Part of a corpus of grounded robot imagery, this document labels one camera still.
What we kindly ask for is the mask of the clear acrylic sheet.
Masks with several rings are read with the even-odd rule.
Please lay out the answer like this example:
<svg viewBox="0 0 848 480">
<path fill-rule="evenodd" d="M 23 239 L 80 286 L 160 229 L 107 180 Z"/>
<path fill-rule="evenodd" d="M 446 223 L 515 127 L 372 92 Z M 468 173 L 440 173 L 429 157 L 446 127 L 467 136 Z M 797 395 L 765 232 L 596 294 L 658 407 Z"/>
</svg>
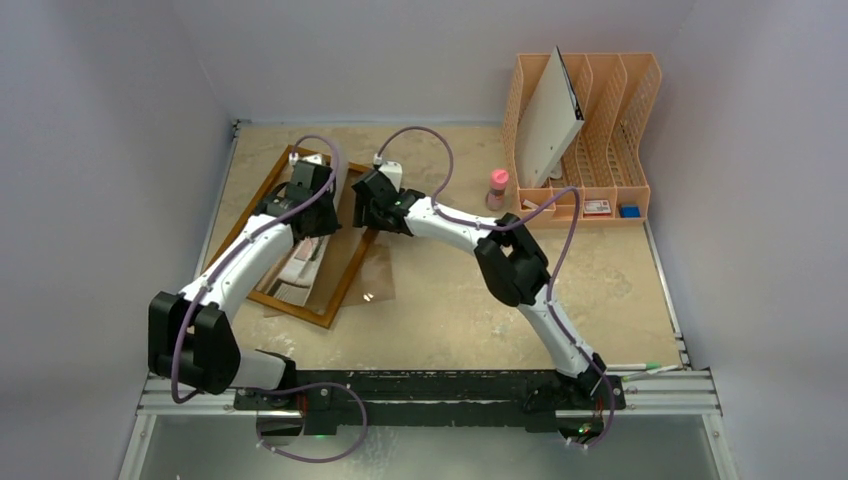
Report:
<svg viewBox="0 0 848 480">
<path fill-rule="evenodd" d="M 358 243 L 356 236 L 334 238 L 330 241 L 308 299 L 310 309 L 320 314 L 325 312 Z M 391 251 L 387 245 L 375 242 L 366 252 L 341 305 L 359 306 L 394 298 Z"/>
</svg>

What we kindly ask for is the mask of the wooden picture frame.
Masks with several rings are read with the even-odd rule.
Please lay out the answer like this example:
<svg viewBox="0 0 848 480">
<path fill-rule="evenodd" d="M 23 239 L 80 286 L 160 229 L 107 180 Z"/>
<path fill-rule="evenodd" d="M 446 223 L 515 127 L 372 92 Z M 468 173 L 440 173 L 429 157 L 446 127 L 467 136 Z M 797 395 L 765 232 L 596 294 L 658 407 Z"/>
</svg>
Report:
<svg viewBox="0 0 848 480">
<path fill-rule="evenodd" d="M 363 228 L 355 228 L 352 226 L 355 195 L 353 190 L 351 189 L 351 185 L 354 181 L 358 180 L 359 177 L 367 170 L 368 168 L 366 166 L 353 163 L 348 166 L 347 173 L 341 176 L 341 179 L 344 181 L 345 185 L 338 189 L 339 196 L 337 200 L 337 212 L 339 223 L 342 225 L 342 228 L 336 233 L 329 236 L 329 242 L 327 244 L 328 247 L 330 241 L 334 238 L 350 238 L 356 236 L 359 240 L 359 243 L 356 247 L 355 253 L 353 254 L 353 257 L 350 260 L 348 266 L 345 268 L 342 278 L 335 292 L 332 294 L 329 304 L 326 306 L 325 312 L 323 314 L 320 314 L 318 312 L 313 311 L 308 307 L 307 300 L 305 306 L 297 306 L 297 318 L 300 320 L 312 323 L 323 328 L 328 328 L 332 325 L 340 307 L 342 306 L 341 303 L 350 288 L 354 275 L 357 273 L 360 266 L 362 265 L 364 256 L 368 251 L 369 247 L 373 245 L 376 239 L 376 231 Z M 262 306 L 264 304 L 271 305 L 272 303 L 283 302 L 269 295 L 265 295 L 263 293 L 260 293 L 259 291 L 256 291 L 255 287 L 247 295 L 247 298 L 249 300 L 258 303 Z"/>
</svg>

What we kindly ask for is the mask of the plant photo print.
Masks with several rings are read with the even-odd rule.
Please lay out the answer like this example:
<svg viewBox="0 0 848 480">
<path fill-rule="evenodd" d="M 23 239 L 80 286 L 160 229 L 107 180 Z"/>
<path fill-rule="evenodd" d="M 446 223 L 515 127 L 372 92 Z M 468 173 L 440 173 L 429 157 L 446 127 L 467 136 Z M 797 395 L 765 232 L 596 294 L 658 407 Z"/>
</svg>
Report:
<svg viewBox="0 0 848 480">
<path fill-rule="evenodd" d="M 329 236 L 296 242 L 260 279 L 255 290 L 295 306 L 305 306 L 328 242 Z"/>
</svg>

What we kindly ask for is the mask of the brown backing board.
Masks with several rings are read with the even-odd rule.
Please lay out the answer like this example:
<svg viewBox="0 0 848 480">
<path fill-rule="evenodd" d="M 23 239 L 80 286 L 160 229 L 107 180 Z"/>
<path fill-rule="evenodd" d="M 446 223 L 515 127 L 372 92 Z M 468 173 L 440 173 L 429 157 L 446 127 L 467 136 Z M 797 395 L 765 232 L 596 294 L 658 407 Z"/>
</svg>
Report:
<svg viewBox="0 0 848 480">
<path fill-rule="evenodd" d="M 276 302 L 271 305 L 264 304 L 263 305 L 263 313 L 264 318 L 272 318 L 278 316 L 294 316 L 298 317 L 298 307 L 290 305 L 285 302 Z"/>
</svg>

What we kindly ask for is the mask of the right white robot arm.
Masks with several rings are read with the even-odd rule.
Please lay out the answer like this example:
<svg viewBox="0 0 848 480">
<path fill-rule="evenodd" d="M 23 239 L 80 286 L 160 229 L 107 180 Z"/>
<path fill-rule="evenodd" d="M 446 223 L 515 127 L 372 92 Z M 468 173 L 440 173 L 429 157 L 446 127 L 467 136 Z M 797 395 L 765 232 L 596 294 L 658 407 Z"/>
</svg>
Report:
<svg viewBox="0 0 848 480">
<path fill-rule="evenodd" d="M 555 298 L 555 276 L 564 259 L 549 271 L 549 260 L 523 219 L 480 217 L 440 206 L 419 191 L 395 187 L 376 169 L 355 181 L 353 191 L 356 227 L 436 240 L 473 256 L 489 293 L 517 308 L 541 339 L 569 404 L 584 407 L 600 391 L 615 393 L 601 357 Z"/>
</svg>

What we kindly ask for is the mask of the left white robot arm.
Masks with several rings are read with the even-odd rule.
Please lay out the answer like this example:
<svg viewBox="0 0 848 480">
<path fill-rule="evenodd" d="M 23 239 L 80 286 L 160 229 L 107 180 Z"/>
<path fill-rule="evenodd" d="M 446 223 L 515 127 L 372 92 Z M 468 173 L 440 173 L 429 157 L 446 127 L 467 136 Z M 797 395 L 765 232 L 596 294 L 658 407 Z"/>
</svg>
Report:
<svg viewBox="0 0 848 480">
<path fill-rule="evenodd" d="M 272 408 L 297 399 L 295 364 L 280 355 L 239 346 L 231 323 L 261 278 L 300 241 L 339 229 L 338 189 L 348 163 L 315 156 L 293 164 L 289 180 L 259 200 L 236 239 L 198 278 L 177 293 L 161 291 L 148 310 L 148 367 L 171 380 L 185 403 L 199 393 L 259 389 Z"/>
</svg>

